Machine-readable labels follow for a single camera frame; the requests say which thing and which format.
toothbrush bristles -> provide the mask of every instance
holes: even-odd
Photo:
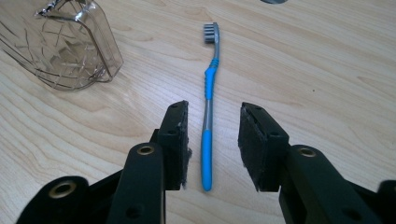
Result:
[[[204,38],[205,43],[215,42],[215,26],[213,24],[204,25]]]

toothbrush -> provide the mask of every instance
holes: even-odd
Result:
[[[213,89],[215,75],[219,66],[219,27],[216,22],[204,25],[206,44],[215,44],[215,56],[205,71],[205,116],[201,143],[201,175],[205,191],[212,189],[212,126],[213,126]]]

light wood tabletop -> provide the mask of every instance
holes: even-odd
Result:
[[[278,193],[257,192],[237,145],[242,102],[265,108],[290,144],[321,150],[370,190],[396,179],[396,1],[97,0],[124,64],[112,82],[56,91],[0,52],[0,223],[51,180],[93,184],[147,142],[167,107],[189,102],[186,189],[166,192],[167,223],[285,223]],[[204,71],[220,28],[213,189],[201,186]]]

screw hole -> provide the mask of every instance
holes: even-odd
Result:
[[[53,199],[64,198],[67,195],[73,193],[76,187],[77,185],[74,181],[66,180],[53,187],[49,191],[49,196]]]
[[[153,147],[141,147],[137,150],[137,153],[142,156],[147,156],[148,154],[151,154],[153,152],[154,152]]]
[[[125,215],[130,219],[136,219],[143,215],[144,210],[145,207],[142,204],[135,204],[125,211]]]
[[[355,221],[361,221],[361,214],[352,208],[343,208],[344,215]]]
[[[317,153],[309,148],[299,148],[298,152],[305,157],[316,157]]]

transparent plastic cup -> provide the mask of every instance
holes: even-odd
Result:
[[[0,0],[0,48],[61,91],[109,82],[123,64],[93,0]]]

